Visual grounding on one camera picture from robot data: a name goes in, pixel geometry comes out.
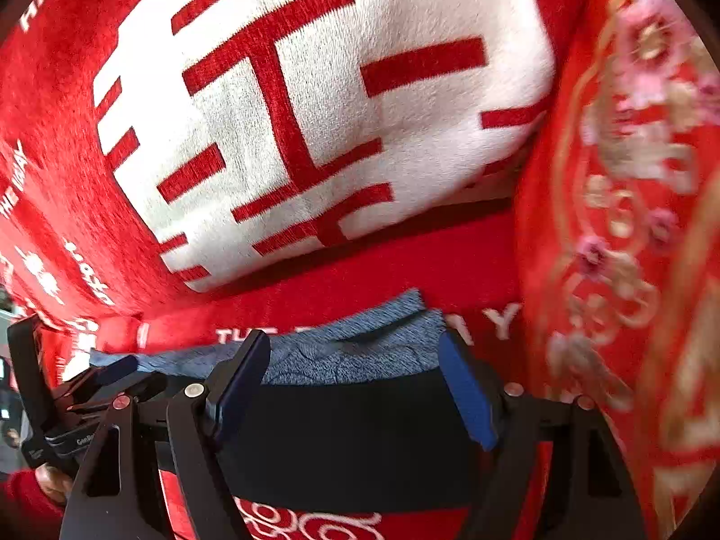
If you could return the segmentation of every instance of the blue gripper pad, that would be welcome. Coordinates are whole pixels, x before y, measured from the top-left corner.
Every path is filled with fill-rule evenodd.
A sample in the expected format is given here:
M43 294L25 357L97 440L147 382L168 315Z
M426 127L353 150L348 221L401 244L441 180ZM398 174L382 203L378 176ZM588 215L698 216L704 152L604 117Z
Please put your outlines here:
M489 365L473 358L453 330L441 335L438 360L470 438L486 451L494 449L503 414L500 378Z

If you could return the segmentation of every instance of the metal screw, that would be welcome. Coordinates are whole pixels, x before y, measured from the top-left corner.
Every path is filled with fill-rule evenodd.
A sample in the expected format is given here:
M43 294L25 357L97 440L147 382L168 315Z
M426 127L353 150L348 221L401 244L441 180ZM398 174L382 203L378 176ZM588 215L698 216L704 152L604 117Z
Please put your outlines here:
M112 401L112 406L116 410L122 410L123 408L127 408L131 405L131 399L129 396L126 396L123 394L122 396L118 396Z
M595 407L595 402L593 402L593 399L589 396L580 396L577 399L577 405L583 410L592 410Z
M185 395L188 398L197 398L205 391L203 384L190 384L185 388Z
M525 388L516 382L509 382L508 384L505 384L505 393L508 396L517 398L525 393Z

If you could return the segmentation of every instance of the gray-blue fabric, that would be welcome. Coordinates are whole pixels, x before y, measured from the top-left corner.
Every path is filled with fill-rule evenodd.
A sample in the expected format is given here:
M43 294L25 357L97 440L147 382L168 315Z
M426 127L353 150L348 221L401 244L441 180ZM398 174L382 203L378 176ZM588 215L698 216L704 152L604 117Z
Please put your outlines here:
M373 309L316 329L271 335L270 365L264 384L357 384L418 374L438 366L443 315L427 310L413 288ZM239 341L170 351L138 353L141 371L205 379L220 361L231 358ZM90 364L107 366L124 355L92 351Z

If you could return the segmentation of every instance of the hand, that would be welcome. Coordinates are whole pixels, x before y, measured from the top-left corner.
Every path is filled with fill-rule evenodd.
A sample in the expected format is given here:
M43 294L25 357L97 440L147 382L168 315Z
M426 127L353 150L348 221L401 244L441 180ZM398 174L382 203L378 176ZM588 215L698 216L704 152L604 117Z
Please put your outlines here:
M35 479L42 492L58 505L65 505L67 496L73 489L73 480L59 468L45 463L35 469Z

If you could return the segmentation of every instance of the black fabric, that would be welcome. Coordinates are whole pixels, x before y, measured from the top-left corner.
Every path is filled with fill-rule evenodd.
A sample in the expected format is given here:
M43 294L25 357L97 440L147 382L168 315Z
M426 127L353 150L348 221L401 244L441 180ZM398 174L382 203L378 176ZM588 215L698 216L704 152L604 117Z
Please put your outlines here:
M188 378L170 378L166 395ZM220 463L236 497L299 511L467 505L477 446L438 369L338 386L262 386ZM169 445L158 444L173 471Z

